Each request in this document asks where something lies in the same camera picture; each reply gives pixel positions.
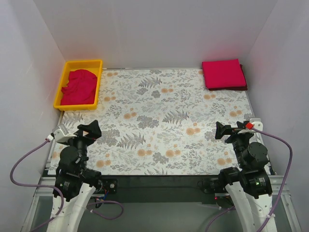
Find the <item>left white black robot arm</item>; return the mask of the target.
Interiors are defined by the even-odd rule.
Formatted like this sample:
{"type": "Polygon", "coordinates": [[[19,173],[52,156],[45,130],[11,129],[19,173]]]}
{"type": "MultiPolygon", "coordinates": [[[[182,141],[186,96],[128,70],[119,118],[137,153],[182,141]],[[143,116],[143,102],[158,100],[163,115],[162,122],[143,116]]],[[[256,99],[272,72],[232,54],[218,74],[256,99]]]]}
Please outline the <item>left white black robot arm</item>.
{"type": "Polygon", "coordinates": [[[53,191],[53,206],[49,232],[75,232],[93,193],[102,190],[101,173],[87,168],[87,148],[101,137],[97,120],[88,125],[78,125],[75,133],[69,133],[64,125],[58,125],[51,137],[65,146],[60,152],[53,191]]]}

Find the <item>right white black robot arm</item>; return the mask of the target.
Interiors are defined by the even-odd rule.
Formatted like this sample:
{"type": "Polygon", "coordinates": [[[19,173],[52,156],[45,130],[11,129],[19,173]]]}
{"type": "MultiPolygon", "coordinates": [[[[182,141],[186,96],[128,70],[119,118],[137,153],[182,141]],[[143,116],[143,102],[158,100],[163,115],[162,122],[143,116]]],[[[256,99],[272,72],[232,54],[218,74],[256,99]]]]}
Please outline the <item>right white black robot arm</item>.
{"type": "Polygon", "coordinates": [[[237,122],[236,127],[216,123],[215,139],[225,135],[225,143],[231,144],[238,167],[219,172],[219,188],[227,192],[239,216],[245,232],[275,232],[272,209],[272,187],[265,170],[268,164],[267,148],[259,142],[250,142],[257,130],[263,129],[260,119],[237,122]]]}

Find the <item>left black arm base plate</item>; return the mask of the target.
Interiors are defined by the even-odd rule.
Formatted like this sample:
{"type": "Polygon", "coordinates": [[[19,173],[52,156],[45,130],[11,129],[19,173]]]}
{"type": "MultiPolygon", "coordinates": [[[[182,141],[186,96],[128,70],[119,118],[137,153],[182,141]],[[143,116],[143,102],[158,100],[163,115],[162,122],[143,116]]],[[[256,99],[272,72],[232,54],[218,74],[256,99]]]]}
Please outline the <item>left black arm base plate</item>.
{"type": "Polygon", "coordinates": [[[117,179],[101,179],[96,185],[95,194],[115,194],[117,192],[118,180],[117,179]]]}

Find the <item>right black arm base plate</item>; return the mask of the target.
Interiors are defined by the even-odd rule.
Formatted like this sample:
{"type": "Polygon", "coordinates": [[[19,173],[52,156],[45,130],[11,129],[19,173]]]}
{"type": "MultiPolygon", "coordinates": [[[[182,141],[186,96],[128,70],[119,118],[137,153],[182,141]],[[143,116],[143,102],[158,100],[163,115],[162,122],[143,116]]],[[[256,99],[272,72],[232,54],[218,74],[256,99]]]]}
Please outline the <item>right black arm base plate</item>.
{"type": "Polygon", "coordinates": [[[218,178],[206,178],[198,181],[198,188],[204,193],[227,193],[225,186],[218,178]]]}

